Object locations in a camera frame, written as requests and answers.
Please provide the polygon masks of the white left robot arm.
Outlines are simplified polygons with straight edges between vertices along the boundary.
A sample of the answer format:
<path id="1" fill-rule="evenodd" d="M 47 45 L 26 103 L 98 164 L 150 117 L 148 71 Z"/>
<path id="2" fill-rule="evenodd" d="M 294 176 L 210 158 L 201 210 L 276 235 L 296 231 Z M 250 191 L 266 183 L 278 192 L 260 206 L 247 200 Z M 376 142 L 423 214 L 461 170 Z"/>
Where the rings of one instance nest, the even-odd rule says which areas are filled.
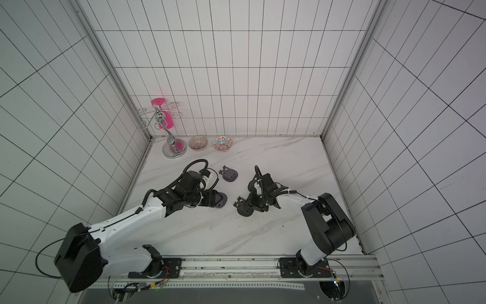
<path id="1" fill-rule="evenodd" d="M 191 166 L 199 162 L 204 167 L 192 171 Z M 217 207 L 224 196 L 215 190 L 218 172 L 208 165 L 205 159 L 193 161 L 167 187 L 148 190 L 138 206 L 90 227 L 72 226 L 54 257 L 69 291 L 77 293 L 100 278 L 124 273 L 150 279 L 167 276 L 161 253 L 148 241 L 133 243 L 129 237 L 185 207 Z"/>

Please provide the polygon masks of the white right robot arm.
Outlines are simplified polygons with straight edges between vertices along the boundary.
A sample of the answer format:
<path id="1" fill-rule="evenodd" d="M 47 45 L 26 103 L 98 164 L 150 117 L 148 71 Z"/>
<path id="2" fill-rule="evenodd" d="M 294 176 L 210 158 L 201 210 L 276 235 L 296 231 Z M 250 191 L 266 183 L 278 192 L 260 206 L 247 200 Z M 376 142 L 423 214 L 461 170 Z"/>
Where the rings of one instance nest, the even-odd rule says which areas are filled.
<path id="1" fill-rule="evenodd" d="M 356 234 L 353 223 L 331 194 L 312 198 L 274 182 L 271 175 L 262 174 L 257 165 L 254 170 L 248 198 L 238 198 L 234 206 L 244 217 L 255 211 L 267 212 L 271 206 L 302 213 L 311 241 L 296 253 L 294 268 L 300 276 L 311 277 L 320 262 L 339 251 L 341 246 L 348 245 Z"/>

